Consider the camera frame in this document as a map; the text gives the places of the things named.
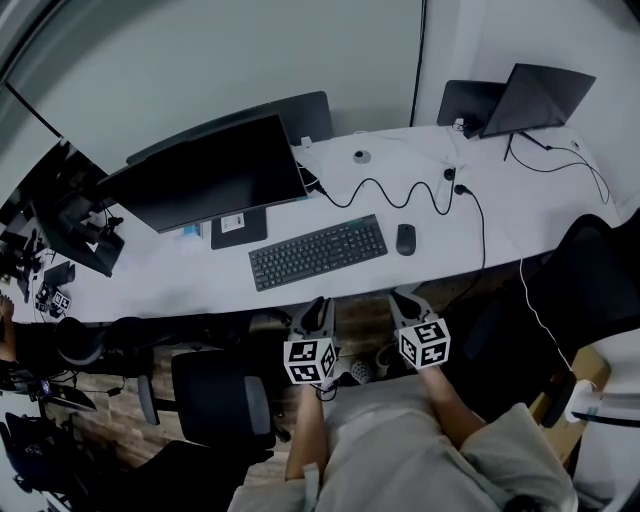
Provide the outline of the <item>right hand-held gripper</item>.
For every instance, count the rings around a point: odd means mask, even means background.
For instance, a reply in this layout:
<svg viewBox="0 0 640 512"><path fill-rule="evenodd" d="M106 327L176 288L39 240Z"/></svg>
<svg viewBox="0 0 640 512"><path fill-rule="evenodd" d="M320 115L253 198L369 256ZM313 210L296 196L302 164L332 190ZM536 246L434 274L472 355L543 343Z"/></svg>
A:
<svg viewBox="0 0 640 512"><path fill-rule="evenodd" d="M445 320L438 319L432 306L410 287L392 291L388 299L395 329L400 329L399 351L404 359L416 370L445 363L451 344Z"/></svg>

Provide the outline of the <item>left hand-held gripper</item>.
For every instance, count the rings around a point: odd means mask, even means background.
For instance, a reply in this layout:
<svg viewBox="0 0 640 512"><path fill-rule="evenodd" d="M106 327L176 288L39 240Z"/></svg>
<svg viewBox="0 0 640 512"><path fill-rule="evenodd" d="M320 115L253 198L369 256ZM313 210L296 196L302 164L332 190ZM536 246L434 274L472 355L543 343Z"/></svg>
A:
<svg viewBox="0 0 640 512"><path fill-rule="evenodd" d="M284 342L283 363L293 385L329 386L338 361L335 331L335 301L325 301L321 338L304 338L319 326L323 297L302 305L292 317L290 337Z"/></svg>

